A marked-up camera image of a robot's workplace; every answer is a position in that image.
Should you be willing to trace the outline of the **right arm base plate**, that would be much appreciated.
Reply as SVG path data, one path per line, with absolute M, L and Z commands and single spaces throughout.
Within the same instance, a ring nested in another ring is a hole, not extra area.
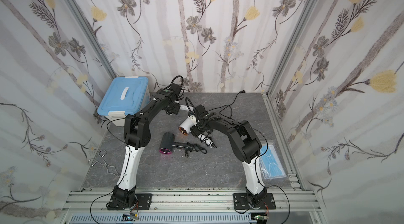
M 247 193 L 234 193 L 233 203 L 235 210 L 275 210 L 276 203 L 272 193 L 253 197 Z

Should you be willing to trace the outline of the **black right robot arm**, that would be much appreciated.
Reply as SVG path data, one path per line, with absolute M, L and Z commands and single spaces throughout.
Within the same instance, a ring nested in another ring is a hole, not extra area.
M 188 118 L 193 123 L 189 131 L 194 137 L 198 138 L 204 132 L 214 130 L 228 137 L 235 157 L 243 164 L 249 207 L 259 208 L 259 205 L 264 203 L 268 196 L 268 187 L 264 185 L 259 166 L 261 157 L 264 156 L 261 153 L 262 143 L 257 136 L 260 131 L 254 129 L 246 120 L 233 122 L 214 112 L 198 117 L 189 112 Z

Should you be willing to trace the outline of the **dark grey pink hair dryer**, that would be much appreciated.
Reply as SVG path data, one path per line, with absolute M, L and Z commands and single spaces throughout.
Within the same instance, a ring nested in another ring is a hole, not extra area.
M 159 147 L 159 152 L 164 155 L 170 155 L 174 148 L 189 150 L 189 144 L 176 142 L 175 135 L 171 132 L 164 133 Z

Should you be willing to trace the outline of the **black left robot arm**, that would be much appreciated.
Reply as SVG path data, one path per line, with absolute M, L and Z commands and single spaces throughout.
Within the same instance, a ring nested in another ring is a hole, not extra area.
M 125 159 L 123 171 L 117 185 L 111 193 L 107 210 L 131 210 L 137 204 L 137 170 L 142 153 L 151 140 L 150 123 L 162 110 L 178 114 L 180 105 L 176 100 L 181 96 L 182 88 L 170 84 L 153 95 L 150 103 L 139 112 L 125 117 L 124 142 Z

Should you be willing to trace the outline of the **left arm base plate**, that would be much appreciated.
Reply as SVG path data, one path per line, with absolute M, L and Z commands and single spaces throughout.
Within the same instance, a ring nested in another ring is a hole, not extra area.
M 152 202 L 151 193 L 136 193 L 129 196 L 112 195 L 106 204 L 108 210 L 150 210 Z

